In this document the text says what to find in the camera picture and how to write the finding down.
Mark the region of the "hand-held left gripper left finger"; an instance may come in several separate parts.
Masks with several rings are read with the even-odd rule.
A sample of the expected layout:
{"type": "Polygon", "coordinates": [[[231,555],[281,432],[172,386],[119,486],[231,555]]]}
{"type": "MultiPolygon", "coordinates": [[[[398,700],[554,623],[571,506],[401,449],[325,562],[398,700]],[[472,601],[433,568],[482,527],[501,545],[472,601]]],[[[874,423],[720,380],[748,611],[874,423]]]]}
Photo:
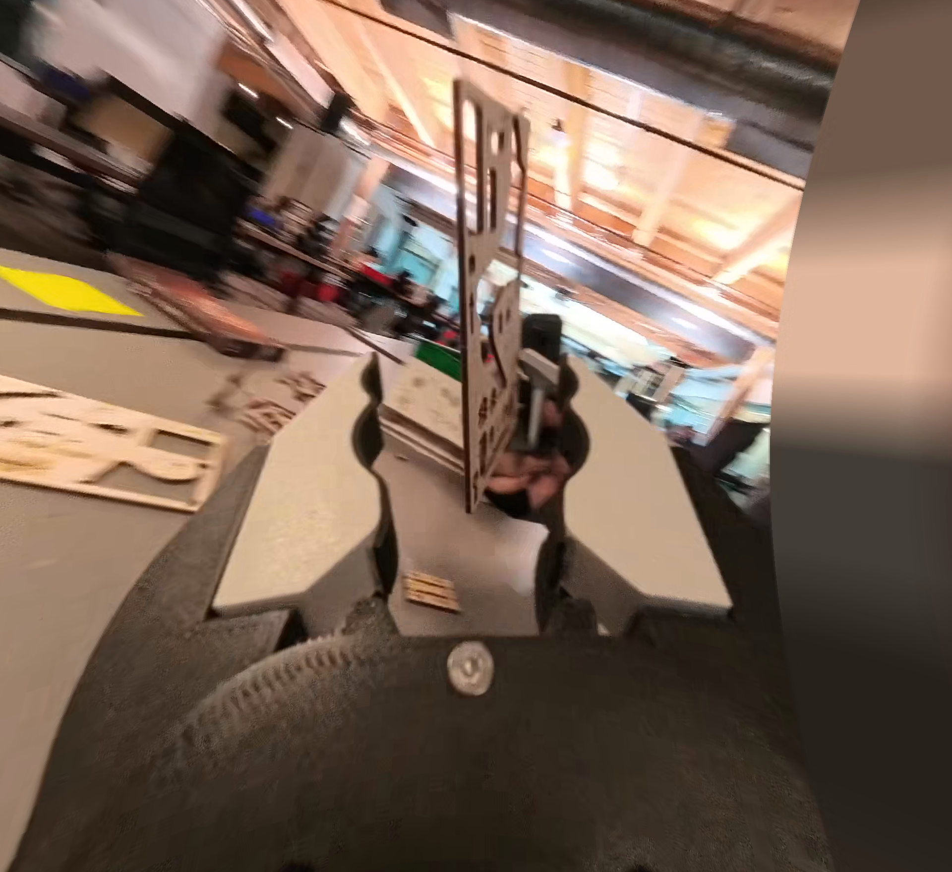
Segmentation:
{"type": "Polygon", "coordinates": [[[395,570],[379,355],[359,357],[270,439],[211,599],[219,616],[348,616],[395,570]]]}

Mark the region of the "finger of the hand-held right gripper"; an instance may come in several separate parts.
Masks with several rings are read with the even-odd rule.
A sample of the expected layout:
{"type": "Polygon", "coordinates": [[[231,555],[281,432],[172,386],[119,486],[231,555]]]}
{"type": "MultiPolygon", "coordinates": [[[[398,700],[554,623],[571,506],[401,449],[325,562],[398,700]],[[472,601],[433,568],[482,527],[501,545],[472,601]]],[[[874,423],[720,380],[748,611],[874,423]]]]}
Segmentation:
{"type": "Polygon", "coordinates": [[[535,453],[539,444],[545,401],[548,397],[557,395],[561,369],[541,353],[520,353],[518,368],[530,385],[525,442],[527,451],[535,453]]]}

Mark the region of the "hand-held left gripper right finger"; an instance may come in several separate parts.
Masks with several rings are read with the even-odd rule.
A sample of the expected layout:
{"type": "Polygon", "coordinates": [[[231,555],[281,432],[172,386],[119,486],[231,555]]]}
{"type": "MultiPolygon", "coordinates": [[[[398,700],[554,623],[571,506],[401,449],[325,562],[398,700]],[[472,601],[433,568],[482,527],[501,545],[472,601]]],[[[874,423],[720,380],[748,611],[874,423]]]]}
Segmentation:
{"type": "Polygon", "coordinates": [[[537,568],[540,632],[727,622],[733,601],[666,438],[578,357],[563,357],[557,393],[570,475],[537,568]]]}

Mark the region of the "wooden parts sheet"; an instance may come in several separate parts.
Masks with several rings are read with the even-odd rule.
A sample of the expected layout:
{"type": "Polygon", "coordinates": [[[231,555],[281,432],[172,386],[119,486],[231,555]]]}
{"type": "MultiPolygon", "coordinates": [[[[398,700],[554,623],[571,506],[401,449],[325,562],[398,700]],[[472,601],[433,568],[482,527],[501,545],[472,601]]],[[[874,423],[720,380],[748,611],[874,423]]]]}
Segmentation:
{"type": "Polygon", "coordinates": [[[473,514],[516,428],[530,120],[452,84],[464,506],[473,514]]]}

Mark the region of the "wooden bicycle model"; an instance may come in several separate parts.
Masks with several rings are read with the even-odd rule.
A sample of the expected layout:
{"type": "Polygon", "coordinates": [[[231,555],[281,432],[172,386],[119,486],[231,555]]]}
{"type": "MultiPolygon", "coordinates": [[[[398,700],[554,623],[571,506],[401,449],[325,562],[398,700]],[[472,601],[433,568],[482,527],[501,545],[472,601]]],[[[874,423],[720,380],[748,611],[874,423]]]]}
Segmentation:
{"type": "Polygon", "coordinates": [[[268,439],[294,419],[327,386],[305,370],[241,369],[228,375],[206,405],[218,416],[268,439]]]}

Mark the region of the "brown model kit box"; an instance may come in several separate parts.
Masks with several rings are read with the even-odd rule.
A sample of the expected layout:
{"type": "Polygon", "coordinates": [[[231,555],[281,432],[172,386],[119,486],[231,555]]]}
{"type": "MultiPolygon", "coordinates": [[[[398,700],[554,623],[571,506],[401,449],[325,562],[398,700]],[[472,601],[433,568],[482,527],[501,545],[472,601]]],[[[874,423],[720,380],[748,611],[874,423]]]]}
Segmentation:
{"type": "Polygon", "coordinates": [[[251,321],[232,311],[204,285],[177,271],[109,253],[112,271],[191,336],[221,355],[276,363],[285,348],[251,321]]]}

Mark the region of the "person's right hand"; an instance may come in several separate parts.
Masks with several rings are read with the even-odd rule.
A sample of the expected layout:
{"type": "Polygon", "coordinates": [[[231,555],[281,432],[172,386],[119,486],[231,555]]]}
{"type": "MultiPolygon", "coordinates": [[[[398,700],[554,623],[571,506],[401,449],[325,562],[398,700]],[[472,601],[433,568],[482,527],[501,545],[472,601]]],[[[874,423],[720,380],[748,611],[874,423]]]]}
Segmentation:
{"type": "Polygon", "coordinates": [[[507,450],[498,459],[483,497],[508,517],[535,521],[562,491],[572,473],[564,449],[563,418],[556,401],[545,399],[535,449],[507,450]]]}

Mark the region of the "white instruction booklet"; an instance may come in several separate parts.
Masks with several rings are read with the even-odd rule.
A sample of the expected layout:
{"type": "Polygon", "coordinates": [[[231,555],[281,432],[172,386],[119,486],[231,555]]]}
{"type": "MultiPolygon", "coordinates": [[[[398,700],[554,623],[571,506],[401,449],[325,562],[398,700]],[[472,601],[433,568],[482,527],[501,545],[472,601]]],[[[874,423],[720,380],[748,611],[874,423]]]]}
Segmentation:
{"type": "Polygon", "coordinates": [[[413,357],[388,387],[381,409],[461,450],[464,443],[462,383],[413,357]]]}

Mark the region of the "stack of wooden sheets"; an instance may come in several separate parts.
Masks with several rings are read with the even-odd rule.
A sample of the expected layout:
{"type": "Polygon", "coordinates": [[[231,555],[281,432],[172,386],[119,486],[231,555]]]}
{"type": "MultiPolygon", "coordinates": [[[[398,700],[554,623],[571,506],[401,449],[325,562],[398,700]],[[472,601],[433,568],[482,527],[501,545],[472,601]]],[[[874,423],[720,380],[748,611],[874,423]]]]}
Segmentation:
{"type": "Polygon", "coordinates": [[[378,417],[382,430],[405,450],[412,451],[459,476],[465,474],[465,453],[458,439],[442,435],[386,408],[379,411],[378,417]]]}

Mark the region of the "small wooden piece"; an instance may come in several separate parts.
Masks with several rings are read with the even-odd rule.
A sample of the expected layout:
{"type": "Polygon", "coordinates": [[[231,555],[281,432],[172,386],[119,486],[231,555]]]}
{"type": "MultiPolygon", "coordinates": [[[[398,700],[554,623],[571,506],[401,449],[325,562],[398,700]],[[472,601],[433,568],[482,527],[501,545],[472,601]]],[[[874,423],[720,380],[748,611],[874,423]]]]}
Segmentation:
{"type": "Polygon", "coordinates": [[[453,581],[417,570],[401,575],[401,588],[406,603],[443,613],[458,615],[462,608],[453,581]]]}

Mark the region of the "yellow sticky note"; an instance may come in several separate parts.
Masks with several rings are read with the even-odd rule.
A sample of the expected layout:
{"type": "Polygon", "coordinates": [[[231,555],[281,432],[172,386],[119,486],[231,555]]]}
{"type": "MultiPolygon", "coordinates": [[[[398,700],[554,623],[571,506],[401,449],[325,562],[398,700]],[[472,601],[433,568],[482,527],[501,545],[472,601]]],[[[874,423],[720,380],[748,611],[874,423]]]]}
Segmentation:
{"type": "Polygon", "coordinates": [[[140,311],[76,278],[1,267],[1,279],[40,303],[69,313],[143,316],[140,311]]]}

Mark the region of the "wooden cutout frame sheet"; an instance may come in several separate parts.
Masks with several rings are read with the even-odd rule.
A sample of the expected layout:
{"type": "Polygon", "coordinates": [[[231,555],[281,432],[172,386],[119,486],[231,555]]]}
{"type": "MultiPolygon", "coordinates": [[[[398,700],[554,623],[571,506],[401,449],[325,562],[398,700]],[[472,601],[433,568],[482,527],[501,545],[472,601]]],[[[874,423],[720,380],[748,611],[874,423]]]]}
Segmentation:
{"type": "Polygon", "coordinates": [[[212,430],[1,377],[4,482],[191,514],[227,447],[212,430]]]}

